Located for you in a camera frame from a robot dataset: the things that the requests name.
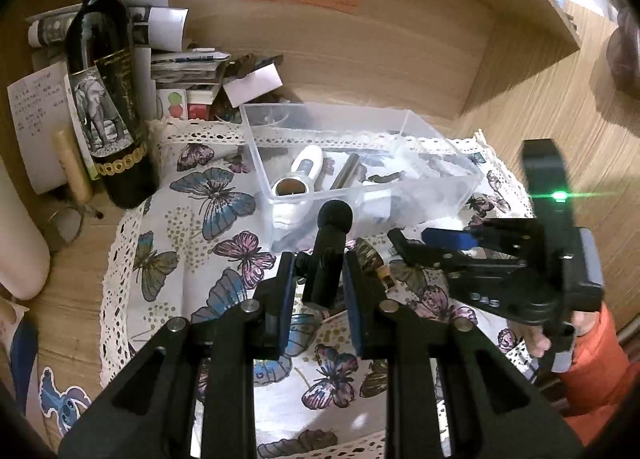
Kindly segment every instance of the person's hand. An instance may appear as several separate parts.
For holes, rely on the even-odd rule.
[[[575,327],[576,334],[578,336],[584,336],[596,326],[599,319],[600,313],[597,311],[594,313],[574,311],[571,323]],[[539,325],[513,324],[512,329],[517,337],[524,338],[529,354],[535,358],[541,358],[545,352],[549,350],[549,347],[551,347],[551,341],[544,335],[542,327]]]

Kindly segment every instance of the butterfly tablecloth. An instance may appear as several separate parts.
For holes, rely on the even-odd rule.
[[[126,215],[111,249],[102,306],[103,384],[169,318],[182,315],[197,322],[219,317],[230,305],[250,298],[257,283],[272,277],[278,267],[279,256],[261,248],[262,223],[254,198],[258,184],[240,131],[227,127],[220,134],[209,126],[203,134],[203,124],[189,122],[191,132],[185,132],[185,124],[156,127],[161,187]],[[406,228],[407,238],[418,239],[427,226],[462,229],[485,217],[531,215],[524,188],[481,132],[453,143],[478,165],[485,179],[456,217]],[[331,165],[323,168],[332,170]],[[521,371],[527,370],[524,345],[518,344],[504,319],[452,301],[442,273],[407,266],[393,254],[386,235],[350,244],[366,243],[390,267],[395,282],[390,298],[422,317],[442,322],[469,318]],[[385,361],[358,359],[346,313],[322,319],[300,303],[301,296],[299,285],[284,355],[254,365],[257,456],[315,457],[322,450],[322,457],[342,457],[341,451],[347,457],[382,457]],[[444,403],[438,382],[434,387],[440,394],[446,449]],[[199,423],[202,406],[197,405]],[[194,453],[198,441],[194,425]]]

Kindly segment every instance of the gold chain design on bottle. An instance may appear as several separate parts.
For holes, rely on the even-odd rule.
[[[96,163],[95,168],[100,175],[115,175],[121,174],[125,170],[132,168],[135,163],[139,163],[146,154],[146,146],[140,145],[130,154],[127,154],[122,159],[116,159],[110,163]]]

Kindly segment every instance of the wine bottle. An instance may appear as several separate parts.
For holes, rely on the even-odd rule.
[[[113,203],[134,208],[156,191],[158,177],[136,103],[127,9],[118,0],[82,0],[65,46],[89,152]]]

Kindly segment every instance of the black microphone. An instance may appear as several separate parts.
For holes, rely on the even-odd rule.
[[[340,283],[344,245],[351,230],[351,207],[338,200],[327,201],[318,212],[318,235],[311,255],[296,256],[296,273],[306,279],[302,303],[324,311],[334,305]]]

